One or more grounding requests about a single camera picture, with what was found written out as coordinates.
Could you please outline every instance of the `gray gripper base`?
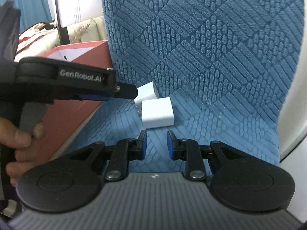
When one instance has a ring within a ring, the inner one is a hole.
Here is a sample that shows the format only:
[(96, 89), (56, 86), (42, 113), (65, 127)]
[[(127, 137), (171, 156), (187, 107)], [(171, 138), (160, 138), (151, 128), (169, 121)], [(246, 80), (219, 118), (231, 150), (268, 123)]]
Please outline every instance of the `gray gripper base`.
[(27, 102), (25, 103), (19, 123), (19, 129), (33, 133), (35, 125), (42, 121), (47, 111), (47, 106), (43, 103)]
[(74, 212), (27, 210), (9, 225), (15, 230), (294, 230), (301, 223), (285, 210), (265, 215), (233, 211), (205, 184), (190, 182), (182, 173), (130, 173), (106, 184), (96, 199)]

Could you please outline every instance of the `red box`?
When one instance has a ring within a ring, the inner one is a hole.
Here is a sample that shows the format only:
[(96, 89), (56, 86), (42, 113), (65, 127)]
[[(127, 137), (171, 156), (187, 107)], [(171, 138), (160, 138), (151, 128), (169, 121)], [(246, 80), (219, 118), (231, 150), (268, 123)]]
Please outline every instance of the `red box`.
[[(58, 46), (42, 57), (61, 59), (94, 67), (112, 67), (107, 41)], [(98, 108), (99, 101), (55, 100), (43, 117), (46, 135), (40, 140), (38, 161), (47, 162), (66, 139)]]

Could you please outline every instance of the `chair backrest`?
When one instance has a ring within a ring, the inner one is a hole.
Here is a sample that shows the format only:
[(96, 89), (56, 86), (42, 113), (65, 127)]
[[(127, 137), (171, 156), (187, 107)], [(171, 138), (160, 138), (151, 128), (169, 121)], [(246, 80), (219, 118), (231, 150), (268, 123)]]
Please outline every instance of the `chair backrest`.
[(160, 96), (170, 96), (178, 134), (279, 163), (277, 122), (299, 59), (303, 0), (102, 5), (119, 78), (153, 81)]

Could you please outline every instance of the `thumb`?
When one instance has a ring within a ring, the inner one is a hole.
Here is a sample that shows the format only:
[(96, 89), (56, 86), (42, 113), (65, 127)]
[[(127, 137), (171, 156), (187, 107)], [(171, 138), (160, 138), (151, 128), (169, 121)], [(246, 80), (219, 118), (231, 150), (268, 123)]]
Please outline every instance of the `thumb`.
[(24, 148), (31, 144), (31, 135), (17, 129), (10, 121), (0, 117), (0, 144), (11, 148)]

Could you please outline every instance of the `embossed pattern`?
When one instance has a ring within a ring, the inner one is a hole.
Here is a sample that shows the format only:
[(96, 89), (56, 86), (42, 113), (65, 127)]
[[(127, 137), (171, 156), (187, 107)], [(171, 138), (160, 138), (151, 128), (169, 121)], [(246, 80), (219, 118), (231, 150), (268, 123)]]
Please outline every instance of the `embossed pattern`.
[[(182, 171), (166, 131), (201, 144), (220, 140), (279, 164), (277, 120), (303, 33), (303, 0), (102, 0), (118, 80), (153, 81), (171, 97), (175, 126), (148, 131), (131, 171)], [(132, 101), (104, 103), (68, 151), (114, 144), (143, 129)]]

